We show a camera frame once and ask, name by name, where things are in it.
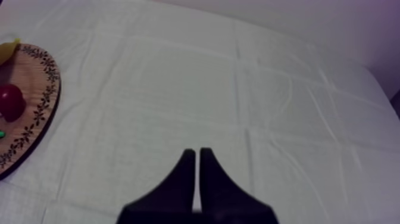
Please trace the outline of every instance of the banana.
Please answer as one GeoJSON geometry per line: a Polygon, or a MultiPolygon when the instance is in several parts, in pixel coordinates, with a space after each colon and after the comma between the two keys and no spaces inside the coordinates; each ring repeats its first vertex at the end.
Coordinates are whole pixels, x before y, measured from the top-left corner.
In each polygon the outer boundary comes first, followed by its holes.
{"type": "Polygon", "coordinates": [[[16,38],[14,42],[3,43],[2,45],[0,45],[0,65],[2,65],[13,56],[15,48],[19,43],[19,38],[16,38]]]}

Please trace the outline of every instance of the white table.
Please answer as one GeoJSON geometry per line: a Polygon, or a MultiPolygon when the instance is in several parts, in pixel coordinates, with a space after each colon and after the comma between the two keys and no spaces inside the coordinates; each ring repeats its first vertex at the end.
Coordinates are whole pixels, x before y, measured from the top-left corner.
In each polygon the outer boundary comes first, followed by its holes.
{"type": "Polygon", "coordinates": [[[114,223],[200,147],[281,223],[400,220],[399,121],[361,66],[135,0],[5,0],[0,41],[15,37],[54,56],[62,95],[40,145],[0,182],[0,223],[114,223]]]}

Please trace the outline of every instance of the red apple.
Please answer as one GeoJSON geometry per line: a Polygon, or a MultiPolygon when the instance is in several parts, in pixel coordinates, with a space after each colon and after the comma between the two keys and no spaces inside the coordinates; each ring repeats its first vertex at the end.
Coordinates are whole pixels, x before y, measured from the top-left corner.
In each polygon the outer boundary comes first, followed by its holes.
{"type": "Polygon", "coordinates": [[[7,122],[17,120],[24,113],[25,106],[20,88],[13,84],[0,86],[0,113],[7,122]]]}

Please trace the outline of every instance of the wooden plate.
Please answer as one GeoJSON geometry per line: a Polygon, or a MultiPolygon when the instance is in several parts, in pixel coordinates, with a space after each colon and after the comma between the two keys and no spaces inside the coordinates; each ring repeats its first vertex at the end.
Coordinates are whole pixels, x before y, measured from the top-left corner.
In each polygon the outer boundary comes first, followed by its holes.
{"type": "Polygon", "coordinates": [[[0,66],[0,85],[18,86],[26,101],[23,115],[8,123],[0,118],[0,179],[14,171],[34,150],[46,133],[60,98],[60,72],[43,49],[20,44],[14,56],[0,66]]]}

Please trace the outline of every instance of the heart-shaped wooden board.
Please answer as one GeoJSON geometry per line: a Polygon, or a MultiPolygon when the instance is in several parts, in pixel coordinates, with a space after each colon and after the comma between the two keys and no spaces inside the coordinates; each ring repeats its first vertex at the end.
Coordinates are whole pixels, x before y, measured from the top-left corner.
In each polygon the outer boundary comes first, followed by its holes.
{"type": "Polygon", "coordinates": [[[0,179],[13,172],[30,155],[46,133],[61,92],[60,71],[43,49],[19,44],[13,57],[0,66],[0,85],[18,86],[26,101],[22,116],[8,123],[0,118],[0,179]]]}

